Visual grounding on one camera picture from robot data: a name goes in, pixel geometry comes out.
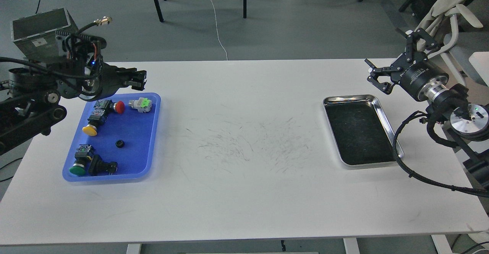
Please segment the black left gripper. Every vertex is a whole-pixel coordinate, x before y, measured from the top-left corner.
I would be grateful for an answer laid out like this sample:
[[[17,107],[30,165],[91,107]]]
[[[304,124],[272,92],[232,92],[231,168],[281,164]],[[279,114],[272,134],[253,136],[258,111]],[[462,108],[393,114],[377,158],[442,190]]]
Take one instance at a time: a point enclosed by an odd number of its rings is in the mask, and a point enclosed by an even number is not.
[[[137,68],[119,68],[108,64],[102,65],[101,75],[88,79],[83,85],[84,101],[107,99],[114,95],[121,87],[129,87],[131,90],[145,90],[146,71]]]

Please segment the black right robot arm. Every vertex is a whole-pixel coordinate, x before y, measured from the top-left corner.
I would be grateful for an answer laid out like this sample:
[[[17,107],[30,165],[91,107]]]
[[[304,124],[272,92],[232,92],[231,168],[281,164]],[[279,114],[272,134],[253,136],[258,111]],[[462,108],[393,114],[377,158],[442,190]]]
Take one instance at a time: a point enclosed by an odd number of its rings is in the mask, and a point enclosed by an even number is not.
[[[397,164],[409,177],[423,183],[487,198],[488,151],[473,151],[468,141],[488,139],[488,106],[470,103],[467,99],[468,89],[462,84],[447,87],[449,75],[428,59],[440,50],[440,45],[424,29],[418,28],[409,34],[399,33],[406,39],[404,52],[386,67],[377,67],[365,59],[370,67],[367,80],[387,95],[391,94],[395,85],[399,85],[415,101],[427,101],[429,106],[426,112],[416,111],[409,115],[398,127],[393,139],[396,141],[402,129],[418,118],[426,125],[427,133],[435,143],[452,149],[459,147],[468,155],[463,165],[479,181],[482,189],[443,184],[424,177],[409,168],[399,157],[397,147],[393,146]]]

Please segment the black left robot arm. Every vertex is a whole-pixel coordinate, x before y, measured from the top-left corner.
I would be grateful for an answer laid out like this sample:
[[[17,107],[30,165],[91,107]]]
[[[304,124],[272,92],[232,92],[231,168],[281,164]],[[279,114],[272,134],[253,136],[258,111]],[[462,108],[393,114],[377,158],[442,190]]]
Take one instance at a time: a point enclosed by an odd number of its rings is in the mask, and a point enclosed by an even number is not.
[[[87,102],[113,96],[119,89],[144,90],[147,71],[122,68],[104,61],[103,37],[86,34],[95,26],[110,24],[102,17],[75,31],[56,29],[55,56],[24,60],[1,57],[2,63],[18,64],[1,82],[7,97],[1,101],[1,154],[37,134],[49,135],[51,127],[68,114],[60,100],[79,98]]]

